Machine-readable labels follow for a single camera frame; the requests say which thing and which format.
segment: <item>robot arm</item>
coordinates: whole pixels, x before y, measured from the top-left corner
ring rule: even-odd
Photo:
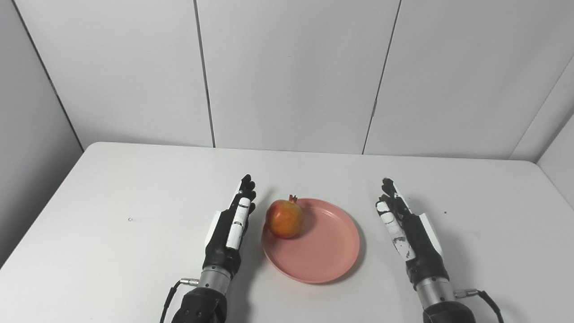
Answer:
[[[377,213],[406,263],[407,276],[424,310],[423,321],[475,323],[472,311],[456,299],[478,295],[495,310],[502,323],[500,310],[484,291],[453,291],[441,256],[442,249],[426,215],[416,216],[411,212],[391,179],[383,179],[382,189],[384,194],[376,203]]]
[[[246,175],[240,182],[230,207],[217,212],[209,230],[203,271],[199,280],[182,279],[170,291],[161,323],[175,289],[180,283],[197,286],[184,295],[172,323],[224,323],[227,319],[225,294],[231,280],[239,271],[239,248],[249,224],[249,214],[255,209],[255,183]]]

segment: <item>pink plate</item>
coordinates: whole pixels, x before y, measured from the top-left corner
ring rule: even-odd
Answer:
[[[297,200],[304,214],[301,232],[281,239],[263,228],[267,258],[283,274],[304,283],[326,283],[345,274],[359,255],[359,233],[350,217],[333,204],[314,198]]]

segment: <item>red fruit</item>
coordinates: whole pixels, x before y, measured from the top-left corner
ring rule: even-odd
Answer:
[[[303,227],[303,210],[297,205],[297,197],[289,200],[278,199],[269,206],[265,215],[265,224],[279,238],[294,237]]]

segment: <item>panel seam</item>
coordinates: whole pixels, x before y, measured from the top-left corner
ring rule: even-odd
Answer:
[[[58,100],[58,104],[60,105],[60,108],[62,109],[62,112],[64,113],[64,117],[66,118],[66,121],[68,121],[68,125],[70,126],[70,129],[72,129],[72,133],[73,133],[74,137],[76,138],[77,144],[80,146],[80,150],[82,150],[82,153],[83,153],[84,147],[82,146],[82,142],[80,141],[80,137],[78,137],[76,129],[73,127],[72,121],[70,120],[70,117],[68,115],[68,112],[64,108],[64,104],[62,103],[62,100],[60,99],[60,95],[58,94],[58,91],[56,90],[56,86],[54,85],[54,82],[52,81],[52,78],[50,77],[50,73],[48,73],[48,69],[46,68],[44,61],[42,60],[42,57],[40,56],[40,52],[38,51],[38,48],[36,47],[36,44],[34,43],[34,40],[32,39],[32,35],[30,34],[30,30],[28,30],[28,26],[26,26],[26,23],[24,22],[24,18],[22,17],[22,13],[20,12],[20,9],[16,5],[15,0],[11,0],[11,1],[12,1],[12,5],[14,6],[14,9],[16,10],[16,13],[18,14],[18,18],[20,19],[20,22],[22,23],[22,26],[24,27],[24,30],[26,31],[26,34],[28,35],[28,39],[30,40],[30,43],[32,44],[32,48],[34,49],[34,52],[36,53],[36,57],[40,61],[40,65],[42,66],[42,69],[44,70],[44,74],[46,75],[46,78],[48,78],[48,82],[50,83],[52,91],[54,91],[54,95],[56,96],[56,99]]]
[[[508,160],[510,160],[510,158],[512,157],[512,155],[514,154],[514,152],[516,151],[516,148],[518,148],[518,145],[520,145],[520,142],[522,141],[522,139],[524,138],[524,136],[526,135],[526,133],[528,132],[528,130],[530,129],[530,127],[532,126],[532,124],[534,123],[534,120],[536,120],[536,117],[538,117],[538,114],[540,114],[540,111],[542,110],[542,108],[544,107],[544,105],[546,104],[546,100],[548,100],[548,98],[550,97],[550,94],[552,93],[552,91],[554,90],[554,88],[556,87],[556,84],[558,84],[558,81],[560,81],[560,79],[562,78],[562,75],[564,74],[564,71],[566,71],[566,69],[568,68],[568,65],[570,65],[570,62],[572,62],[572,59],[574,58],[574,53],[572,54],[572,56],[570,57],[570,59],[568,60],[568,62],[566,63],[566,66],[564,66],[564,69],[562,70],[562,72],[560,73],[560,75],[558,76],[558,78],[556,79],[556,81],[554,82],[554,84],[552,85],[552,87],[550,88],[550,91],[548,91],[548,94],[546,95],[546,97],[544,98],[544,101],[542,102],[542,105],[540,105],[540,108],[538,109],[538,111],[536,111],[536,114],[534,115],[534,118],[530,121],[530,124],[528,125],[528,127],[526,127],[526,130],[524,130],[524,133],[522,134],[522,136],[520,137],[520,139],[518,140],[518,142],[516,143],[516,146],[514,146],[514,149],[512,149],[512,152],[510,152],[510,155],[508,156]]]
[[[207,100],[207,114],[210,119],[211,144],[213,148],[215,148],[214,122],[211,115],[210,91],[209,87],[207,86],[207,72],[205,71],[205,57],[203,56],[203,41],[201,40],[201,28],[199,26],[199,11],[197,9],[197,0],[193,0],[193,10],[195,11],[195,25],[197,27],[197,41],[199,43],[199,56],[201,57],[201,70],[203,71],[203,85],[205,86],[205,99]]]
[[[377,109],[377,103],[379,101],[379,92],[381,91],[381,84],[383,82],[383,75],[385,74],[385,68],[387,67],[387,61],[389,59],[389,52],[391,50],[391,43],[393,42],[393,36],[395,28],[397,27],[398,13],[401,10],[402,0],[399,0],[397,6],[397,14],[393,22],[393,28],[391,30],[391,36],[389,37],[389,45],[387,46],[387,52],[385,54],[385,61],[383,62],[383,69],[381,71],[381,78],[379,78],[379,86],[377,87],[377,94],[375,94],[375,102],[373,103],[373,110],[371,111],[371,118],[369,119],[369,126],[367,127],[367,134],[364,137],[363,150],[361,155],[364,155],[364,150],[367,147],[367,139],[369,139],[369,132],[371,131],[371,124],[373,123],[373,117],[375,116],[375,110]]]

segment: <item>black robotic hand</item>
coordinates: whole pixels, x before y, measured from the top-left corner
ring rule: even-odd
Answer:
[[[239,248],[247,232],[249,215],[255,210],[255,183],[247,174],[241,180],[229,208],[219,214],[205,247],[203,271],[197,288],[184,295],[172,323],[224,323],[227,319],[227,287],[241,265]],[[168,296],[161,322],[176,284]]]
[[[239,256],[239,247],[229,248],[227,246],[227,241],[232,230],[241,230],[241,236],[245,235],[247,232],[247,227],[249,226],[249,214],[255,210],[255,203],[253,200],[257,196],[254,191],[255,183],[251,180],[251,175],[247,174],[241,180],[239,189],[231,202],[229,209],[221,212],[219,216],[219,221],[213,235],[207,247],[205,248],[205,261],[203,262],[203,268],[208,266],[219,266],[227,270],[231,274],[231,278],[235,276],[237,271],[239,271],[239,266],[241,265],[241,257]],[[247,198],[249,200],[247,217],[244,223],[240,224],[238,227],[236,221],[234,221],[235,215],[239,207],[245,207],[246,205],[241,204],[242,198]],[[242,238],[239,240],[239,246],[241,246]]]

